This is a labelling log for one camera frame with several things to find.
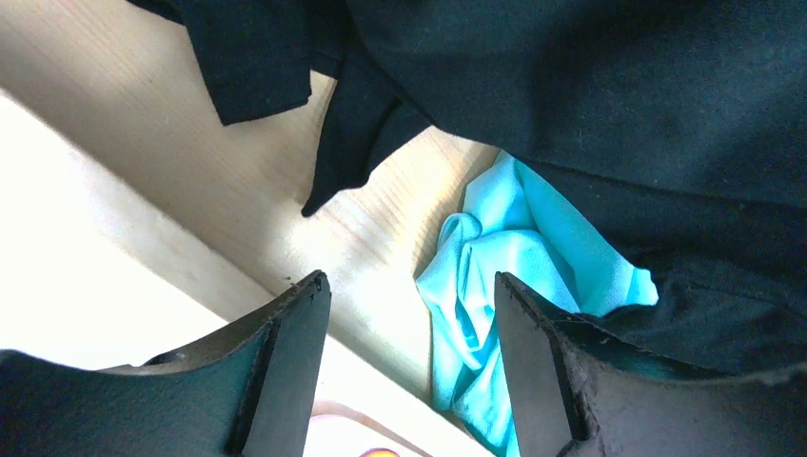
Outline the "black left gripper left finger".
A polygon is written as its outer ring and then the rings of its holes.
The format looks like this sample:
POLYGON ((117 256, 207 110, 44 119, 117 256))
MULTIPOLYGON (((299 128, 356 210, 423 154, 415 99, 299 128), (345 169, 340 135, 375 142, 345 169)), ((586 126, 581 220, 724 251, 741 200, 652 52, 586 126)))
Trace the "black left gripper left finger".
POLYGON ((242 318, 139 367, 1 354, 5 456, 300 456, 331 291, 314 271, 242 318))

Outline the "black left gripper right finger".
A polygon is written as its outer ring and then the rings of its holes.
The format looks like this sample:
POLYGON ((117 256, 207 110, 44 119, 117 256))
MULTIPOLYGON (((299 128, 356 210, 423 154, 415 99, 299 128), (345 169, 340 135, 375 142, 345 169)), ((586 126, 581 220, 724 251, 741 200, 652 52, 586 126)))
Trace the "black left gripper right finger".
POLYGON ((495 279, 524 456, 802 456, 806 366, 726 375, 663 357, 495 279))

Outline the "small orange round cookie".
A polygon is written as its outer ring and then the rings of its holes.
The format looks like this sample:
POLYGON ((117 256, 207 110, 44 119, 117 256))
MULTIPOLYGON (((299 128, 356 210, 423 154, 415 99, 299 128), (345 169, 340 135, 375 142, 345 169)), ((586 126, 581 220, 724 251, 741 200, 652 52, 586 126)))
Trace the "small orange round cookie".
POLYGON ((400 457, 400 454, 389 448, 372 448, 364 452, 361 457, 400 457))

